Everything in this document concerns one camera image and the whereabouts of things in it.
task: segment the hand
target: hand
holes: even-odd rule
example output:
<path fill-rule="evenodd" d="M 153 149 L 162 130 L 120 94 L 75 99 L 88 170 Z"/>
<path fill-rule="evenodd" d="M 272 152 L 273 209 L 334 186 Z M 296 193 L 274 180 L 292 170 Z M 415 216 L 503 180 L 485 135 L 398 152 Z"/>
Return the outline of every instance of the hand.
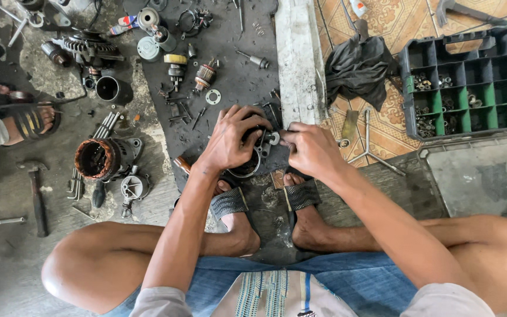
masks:
<path fill-rule="evenodd" d="M 236 168 L 248 162 L 262 131 L 254 131 L 245 141 L 242 141 L 242 137 L 246 130 L 256 126 L 264 126 L 272 130 L 273 127 L 263 117 L 264 115 L 262 109 L 250 105 L 242 108 L 235 104 L 229 109 L 222 110 L 207 148 L 197 161 L 203 171 L 208 170 L 218 174 L 222 170 Z"/>
<path fill-rule="evenodd" d="M 337 175 L 348 166 L 329 130 L 292 122 L 279 135 L 280 144 L 291 150 L 289 165 L 306 175 L 325 182 L 328 176 Z"/>

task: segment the metal washer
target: metal washer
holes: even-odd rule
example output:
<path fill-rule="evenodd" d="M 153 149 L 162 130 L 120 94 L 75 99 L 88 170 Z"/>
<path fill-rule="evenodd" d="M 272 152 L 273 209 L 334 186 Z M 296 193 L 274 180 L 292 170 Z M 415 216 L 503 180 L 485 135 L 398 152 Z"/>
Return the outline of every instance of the metal washer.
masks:
<path fill-rule="evenodd" d="M 209 98 L 211 94 L 216 94 L 216 100 L 213 101 Z M 207 92 L 206 99 L 209 104 L 218 104 L 220 102 L 220 99 L 222 99 L 222 96 L 220 95 L 220 91 L 216 89 L 211 89 Z"/>

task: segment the hammer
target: hammer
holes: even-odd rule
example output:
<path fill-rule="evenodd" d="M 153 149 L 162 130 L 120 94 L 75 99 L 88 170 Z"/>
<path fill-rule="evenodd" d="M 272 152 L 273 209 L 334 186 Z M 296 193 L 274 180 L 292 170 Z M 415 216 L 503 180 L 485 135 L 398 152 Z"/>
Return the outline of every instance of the hammer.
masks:
<path fill-rule="evenodd" d="M 465 7 L 462 4 L 455 3 L 455 0 L 440 0 L 437 4 L 437 9 L 435 9 L 435 14 L 437 15 L 437 22 L 442 27 L 447 24 L 446 11 L 452 10 L 458 13 L 468 15 L 472 18 L 476 18 L 477 20 L 481 20 L 483 22 L 488 22 L 492 25 L 507 25 L 507 20 L 503 18 L 497 18 L 490 14 L 486 14 L 484 12 L 471 9 L 469 7 Z"/>
<path fill-rule="evenodd" d="M 38 171 L 48 170 L 48 168 L 43 163 L 34 160 L 17 162 L 15 166 L 17 166 L 18 169 L 26 169 L 29 172 L 29 177 L 31 178 L 31 187 L 33 191 L 34 218 L 37 220 L 37 236 L 46 237 L 48 236 L 48 224 L 46 222 L 46 209 L 44 207 L 44 201 L 42 200 L 42 194 L 40 192 Z"/>

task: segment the concrete floor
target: concrete floor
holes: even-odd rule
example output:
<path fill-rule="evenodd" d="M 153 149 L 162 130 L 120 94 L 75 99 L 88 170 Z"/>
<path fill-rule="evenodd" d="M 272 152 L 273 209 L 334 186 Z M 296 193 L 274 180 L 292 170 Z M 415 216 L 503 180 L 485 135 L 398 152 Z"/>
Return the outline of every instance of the concrete floor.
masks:
<path fill-rule="evenodd" d="M 120 3 L 113 1 L 104 0 L 97 29 L 107 29 L 109 23 L 122 16 Z M 3 3 L 7 8 L 15 7 L 11 0 L 4 0 Z M 88 3 L 83 1 L 76 1 L 76 4 L 77 8 L 68 14 L 74 23 L 85 25 L 94 14 L 92 6 L 87 7 Z M 0 43 L 4 46 L 9 41 L 10 33 L 11 19 L 0 12 Z M 53 96 L 57 91 L 64 91 L 66 97 L 80 95 L 82 90 L 77 82 L 77 73 L 73 69 L 60 69 L 53 65 L 39 49 L 42 42 L 56 34 L 29 27 L 25 28 L 23 34 L 26 40 L 20 38 L 14 47 L 7 50 L 4 60 L 0 61 L 0 81 L 12 82 L 19 90 L 38 94 L 40 100 L 48 100 L 45 98 Z M 133 118 L 136 114 L 142 116 L 138 124 L 133 124 L 130 120 L 120 122 L 115 129 L 116 137 L 139 137 L 144 141 L 143 155 L 138 164 L 142 173 L 151 175 L 154 187 L 147 198 L 134 203 L 133 217 L 128 220 L 120 217 L 122 199 L 119 182 L 109 185 L 108 196 L 101 209 L 91 210 L 89 197 L 94 184 L 88 181 L 85 182 L 85 195 L 79 202 L 73 203 L 66 198 L 75 149 L 111 111 L 110 105 L 99 101 L 91 93 L 88 98 L 62 106 L 64 114 L 60 129 L 48 139 L 0 147 L 0 219 L 23 216 L 28 219 L 23 225 L 0 226 L 0 316 L 94 315 L 54 298 L 40 282 L 42 263 L 56 243 L 66 234 L 94 223 L 71 206 L 91 210 L 91 215 L 96 216 L 97 221 L 165 225 L 168 209 L 179 195 L 165 147 L 165 136 L 157 120 L 142 65 L 134 55 L 136 43 L 129 34 L 112 41 L 127 56 L 127 61 L 118 63 L 110 73 L 131 83 L 135 93 L 134 101 L 120 111 L 128 118 Z M 30 81 L 26 80 L 28 74 L 32 75 Z M 96 112 L 94 118 L 86 114 L 92 109 Z M 24 159 L 40 160 L 50 169 L 41 173 L 41 190 L 50 230 L 50 235 L 46 238 L 36 237 L 29 178 L 25 171 L 15 168 L 15 162 Z M 440 197 L 434 194 L 435 188 L 424 175 L 415 154 L 399 156 L 389 161 L 404 169 L 408 176 L 398 177 L 379 164 L 360 170 L 416 218 L 447 217 Z M 274 226 L 274 221 L 279 217 L 287 220 L 283 192 L 273 189 L 268 175 L 248 180 L 243 188 L 246 199 L 249 204 L 251 202 L 250 207 L 258 211 L 254 215 L 254 221 L 260 230 L 263 245 L 262 250 L 251 259 L 282 264 L 294 262 L 296 251 L 292 247 L 288 229 L 286 226 Z M 319 206 L 319 210 L 326 222 L 338 226 L 360 224 L 349 207 L 325 186 L 320 188 L 320 194 L 325 203 Z M 216 231 L 212 218 L 206 229 Z"/>

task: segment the hammer handle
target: hammer handle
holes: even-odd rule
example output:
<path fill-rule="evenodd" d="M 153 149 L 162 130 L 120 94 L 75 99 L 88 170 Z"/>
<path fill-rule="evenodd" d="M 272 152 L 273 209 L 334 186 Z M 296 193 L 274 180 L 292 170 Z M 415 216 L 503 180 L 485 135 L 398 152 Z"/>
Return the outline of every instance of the hammer handle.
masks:
<path fill-rule="evenodd" d="M 173 162 L 175 163 L 175 165 L 177 165 L 178 167 L 180 167 L 184 172 L 187 173 L 187 175 L 191 174 L 191 165 L 189 165 L 189 163 L 187 163 L 185 161 L 185 159 L 183 158 L 183 156 L 177 156 Z"/>
<path fill-rule="evenodd" d="M 48 236 L 48 223 L 46 222 L 46 209 L 40 192 L 40 183 L 38 181 L 38 171 L 30 171 L 31 187 L 33 190 L 34 218 L 37 220 L 38 237 Z"/>

